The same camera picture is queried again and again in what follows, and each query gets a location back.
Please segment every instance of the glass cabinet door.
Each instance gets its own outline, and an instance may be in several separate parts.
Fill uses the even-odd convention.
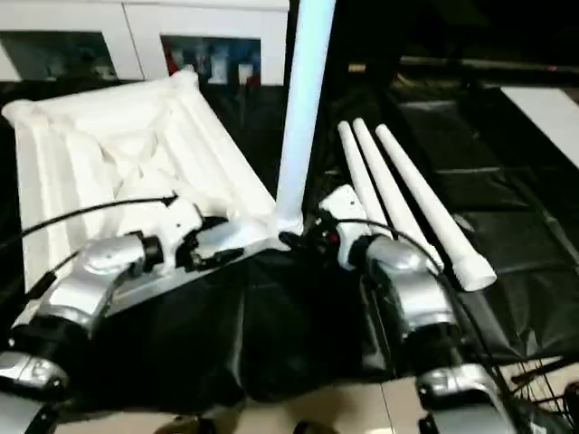
[[[193,66],[199,80],[215,84],[261,84],[259,39],[161,36],[167,72]]]
[[[117,78],[102,33],[0,32],[0,43],[23,80]]]
[[[126,5],[146,79],[191,65],[210,83],[283,84],[289,2],[218,3],[238,7]]]
[[[143,78],[122,5],[0,1],[0,80]]]

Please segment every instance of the white plastic pipe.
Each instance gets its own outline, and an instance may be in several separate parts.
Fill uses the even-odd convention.
[[[441,268],[444,268],[444,263],[438,251],[424,238],[424,234],[414,218],[413,212],[408,207],[404,196],[402,196],[402,192],[382,158],[364,120],[359,118],[354,121],[354,131],[362,147],[362,152],[364,152],[365,160],[370,166],[370,172],[372,172],[372,176],[375,179],[392,224],[398,231],[405,232],[418,241],[432,255],[436,263]]]
[[[335,5],[336,0],[306,0],[299,4],[276,198],[280,224],[296,231],[303,228],[301,203]]]
[[[494,283],[495,270],[474,250],[394,135],[386,125],[378,126],[376,134],[451,258],[452,270],[462,287],[476,291]]]
[[[360,151],[358,151],[358,146],[354,139],[354,134],[352,134],[352,129],[347,122],[342,121],[337,126],[337,132],[342,140],[342,147],[344,148],[344,154],[346,154],[347,166],[352,175],[354,190],[356,190],[356,194],[364,206],[368,219],[382,224],[388,224],[388,220],[380,206],[378,196],[372,186],[370,175],[365,169],[364,160],[360,155]],[[370,227],[370,230],[373,233],[381,233],[387,237],[392,237],[389,231],[380,229],[376,226]]]

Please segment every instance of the table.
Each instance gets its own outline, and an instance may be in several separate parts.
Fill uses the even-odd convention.
[[[5,83],[0,105],[103,85]],[[275,193],[286,90],[202,92]],[[306,208],[348,181],[335,125],[357,116],[369,126],[388,123],[496,268],[496,285],[463,295],[496,361],[576,353],[579,206],[571,186],[579,172],[493,90],[360,90],[322,105]],[[19,222],[14,133],[4,121],[0,137],[5,237]],[[7,309],[22,287],[22,263],[17,249],[0,259],[0,309]],[[109,318],[96,336],[76,411],[191,413],[248,396],[280,401],[332,382],[387,381],[405,375],[387,324],[384,306],[356,275],[266,250]]]

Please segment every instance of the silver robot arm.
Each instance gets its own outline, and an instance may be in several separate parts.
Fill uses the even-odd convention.
[[[333,192],[320,208],[332,219],[366,219],[349,185]],[[339,223],[338,262],[358,268],[391,308],[395,332],[416,377],[416,390],[428,417],[421,432],[516,433],[498,387],[465,343],[453,305],[432,266],[414,246],[371,235],[359,223]]]
[[[12,329],[0,353],[1,433],[55,430],[56,406],[83,375],[90,340],[117,289],[153,269],[174,269],[177,249],[202,224],[192,204],[176,199],[155,235],[98,240],[79,254],[71,274],[49,289],[28,324]]]

